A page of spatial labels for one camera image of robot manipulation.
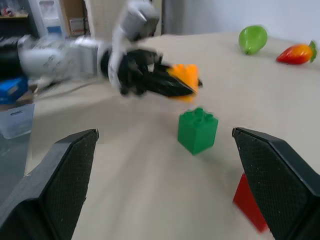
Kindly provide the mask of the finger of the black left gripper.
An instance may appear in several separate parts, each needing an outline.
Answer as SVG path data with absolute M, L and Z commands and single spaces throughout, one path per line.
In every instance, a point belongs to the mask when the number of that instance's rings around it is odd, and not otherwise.
M 196 93 L 177 77 L 159 71 L 146 74 L 146 90 L 165 97 L 185 97 Z
M 154 71 L 157 73 L 167 73 L 169 69 L 172 68 L 172 65 L 166 63 L 155 63 Z

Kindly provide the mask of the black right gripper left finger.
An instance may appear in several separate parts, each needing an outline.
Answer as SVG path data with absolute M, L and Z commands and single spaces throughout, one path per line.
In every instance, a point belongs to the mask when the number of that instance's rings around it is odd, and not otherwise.
M 97 129 L 55 142 L 0 205 L 0 240 L 71 240 L 86 200 Z

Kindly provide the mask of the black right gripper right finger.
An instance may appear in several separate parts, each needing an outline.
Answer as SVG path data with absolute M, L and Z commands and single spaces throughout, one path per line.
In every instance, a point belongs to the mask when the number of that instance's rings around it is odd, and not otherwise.
M 320 240 L 320 174 L 283 139 L 232 130 L 249 188 L 275 240 Z

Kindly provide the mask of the orange toy brick cube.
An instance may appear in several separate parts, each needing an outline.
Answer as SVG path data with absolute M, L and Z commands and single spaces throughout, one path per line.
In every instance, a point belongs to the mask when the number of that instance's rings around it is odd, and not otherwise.
M 166 71 L 171 77 L 177 77 L 178 80 L 181 80 L 182 83 L 193 90 L 193 93 L 190 95 L 171 97 L 171 99 L 191 103 L 202 86 L 202 82 L 199 79 L 198 67 L 195 64 L 174 64 Z

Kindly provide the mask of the red toy brick cube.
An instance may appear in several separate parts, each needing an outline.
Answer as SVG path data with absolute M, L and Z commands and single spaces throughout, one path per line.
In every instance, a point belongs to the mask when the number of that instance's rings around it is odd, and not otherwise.
M 238 207 L 259 234 L 264 233 L 268 229 L 268 225 L 256 203 L 251 192 L 248 179 L 244 173 L 241 175 L 238 183 L 233 197 L 233 203 Z

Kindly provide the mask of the green toy brick cube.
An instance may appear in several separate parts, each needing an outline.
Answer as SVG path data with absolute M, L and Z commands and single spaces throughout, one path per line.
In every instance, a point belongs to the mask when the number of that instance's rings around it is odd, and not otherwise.
M 215 143 L 219 120 L 202 107 L 187 110 L 179 116 L 177 140 L 193 156 Z

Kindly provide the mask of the clear plastic storage box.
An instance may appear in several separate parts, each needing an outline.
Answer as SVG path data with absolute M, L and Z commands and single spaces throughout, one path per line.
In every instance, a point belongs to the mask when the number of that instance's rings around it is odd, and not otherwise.
M 0 112 L 0 133 L 5 139 L 14 139 L 32 130 L 34 104 L 25 104 Z

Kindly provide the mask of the brown cardboard box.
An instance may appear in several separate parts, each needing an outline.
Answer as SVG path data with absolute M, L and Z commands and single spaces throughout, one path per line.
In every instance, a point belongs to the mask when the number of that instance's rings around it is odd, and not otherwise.
M 85 0 L 59 0 L 68 37 L 90 35 Z

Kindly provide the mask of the green toy pear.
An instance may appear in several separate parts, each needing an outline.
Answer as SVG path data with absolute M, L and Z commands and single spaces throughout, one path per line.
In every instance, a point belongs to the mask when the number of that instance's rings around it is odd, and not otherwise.
M 239 34 L 238 44 L 245 55 L 254 55 L 259 52 L 267 43 L 268 33 L 260 25 L 245 27 Z

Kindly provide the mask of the white water dispenser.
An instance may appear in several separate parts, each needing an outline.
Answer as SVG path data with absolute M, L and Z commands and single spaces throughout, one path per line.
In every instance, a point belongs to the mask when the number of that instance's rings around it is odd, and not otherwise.
M 43 24 L 49 34 L 62 35 L 61 21 L 55 0 L 40 0 Z

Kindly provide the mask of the blue box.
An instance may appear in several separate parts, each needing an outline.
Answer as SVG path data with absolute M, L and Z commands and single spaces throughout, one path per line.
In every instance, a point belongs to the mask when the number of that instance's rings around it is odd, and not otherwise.
M 17 77 L 0 82 L 0 105 L 11 105 L 28 92 L 28 78 Z

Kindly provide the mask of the red orange toy strawberry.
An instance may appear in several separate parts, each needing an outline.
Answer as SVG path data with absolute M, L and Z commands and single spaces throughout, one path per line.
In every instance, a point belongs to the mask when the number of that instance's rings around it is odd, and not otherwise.
M 311 41 L 309 44 L 299 43 L 290 46 L 283 51 L 275 60 L 277 63 L 288 65 L 302 65 L 312 63 L 318 54 L 317 44 Z

